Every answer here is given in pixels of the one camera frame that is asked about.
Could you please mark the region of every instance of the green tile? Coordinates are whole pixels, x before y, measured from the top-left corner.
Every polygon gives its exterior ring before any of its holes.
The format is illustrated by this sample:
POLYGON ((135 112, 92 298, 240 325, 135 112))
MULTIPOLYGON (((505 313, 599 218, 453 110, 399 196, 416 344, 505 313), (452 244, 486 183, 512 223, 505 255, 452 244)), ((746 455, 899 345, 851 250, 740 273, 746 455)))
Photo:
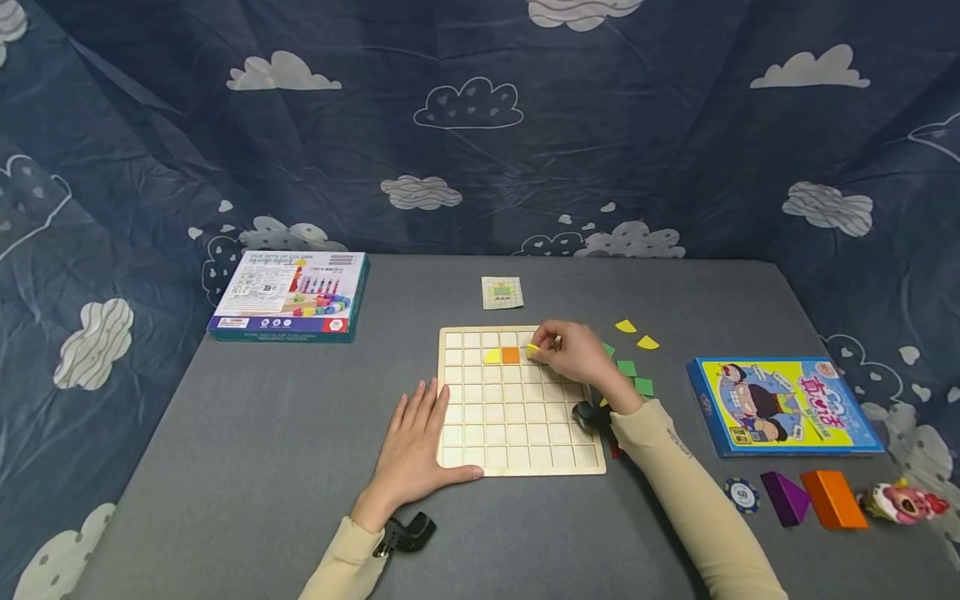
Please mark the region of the green tile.
POLYGON ((616 367, 628 377, 636 377, 636 365, 634 365, 634 361, 618 360, 616 361, 616 367))
POLYGON ((652 396, 654 394, 654 382, 650 379, 638 377, 634 379, 634 389, 641 396, 652 396))

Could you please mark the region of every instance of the gray tabletop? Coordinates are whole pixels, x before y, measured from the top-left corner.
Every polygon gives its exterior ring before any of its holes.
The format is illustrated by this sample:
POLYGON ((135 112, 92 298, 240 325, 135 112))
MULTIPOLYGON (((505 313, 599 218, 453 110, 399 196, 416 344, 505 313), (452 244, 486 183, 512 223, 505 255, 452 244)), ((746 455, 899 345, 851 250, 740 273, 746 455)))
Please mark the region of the gray tabletop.
MULTIPOLYGON (((72 600, 296 598, 368 481, 403 392, 437 367, 443 326, 590 324, 652 378, 686 444, 717 482, 760 486, 844 471, 890 480, 884 456, 721 460, 684 372, 705 355, 825 350, 780 272, 744 261, 374 256, 351 345, 207 337, 156 430, 72 600), (481 276, 520 276, 526 306, 483 311, 481 276), (613 324, 629 318, 662 347, 613 324)), ((703 597, 642 473, 489 478, 416 507, 438 523, 396 556, 374 598, 703 597)), ((791 598, 951 597, 956 583, 923 526, 830 532, 814 514, 786 530, 765 503, 747 516, 791 598)))

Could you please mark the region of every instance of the pink toy figure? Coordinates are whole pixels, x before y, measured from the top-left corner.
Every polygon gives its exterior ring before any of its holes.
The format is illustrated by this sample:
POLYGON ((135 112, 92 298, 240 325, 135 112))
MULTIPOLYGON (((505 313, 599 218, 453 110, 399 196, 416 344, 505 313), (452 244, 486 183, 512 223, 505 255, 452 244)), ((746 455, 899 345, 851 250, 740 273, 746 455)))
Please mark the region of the pink toy figure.
POLYGON ((876 484, 858 498, 867 513, 898 525, 914 525, 942 515, 950 505, 940 496, 912 488, 906 479, 895 484, 876 484))

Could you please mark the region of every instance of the right hand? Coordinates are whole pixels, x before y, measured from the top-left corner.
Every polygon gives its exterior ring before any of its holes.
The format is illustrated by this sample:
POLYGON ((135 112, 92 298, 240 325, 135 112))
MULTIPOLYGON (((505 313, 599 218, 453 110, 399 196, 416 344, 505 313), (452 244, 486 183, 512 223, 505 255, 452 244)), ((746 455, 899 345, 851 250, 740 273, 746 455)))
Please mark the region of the right hand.
POLYGON ((574 381, 599 388, 619 375, 600 338, 584 324, 547 321, 534 333, 531 343, 540 348, 533 354, 535 360, 574 381), (560 344, 554 349, 558 336, 560 344))

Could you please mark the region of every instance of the blue cloud fabric backdrop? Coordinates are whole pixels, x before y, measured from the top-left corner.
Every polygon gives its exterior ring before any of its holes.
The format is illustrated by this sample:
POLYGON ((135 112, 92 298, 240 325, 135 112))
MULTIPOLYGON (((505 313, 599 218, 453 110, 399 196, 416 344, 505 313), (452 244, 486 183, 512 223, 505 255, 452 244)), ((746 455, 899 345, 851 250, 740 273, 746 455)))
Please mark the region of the blue cloud fabric backdrop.
POLYGON ((960 507, 959 12, 0 0, 0 598, 76 585, 244 249, 775 262, 960 507))

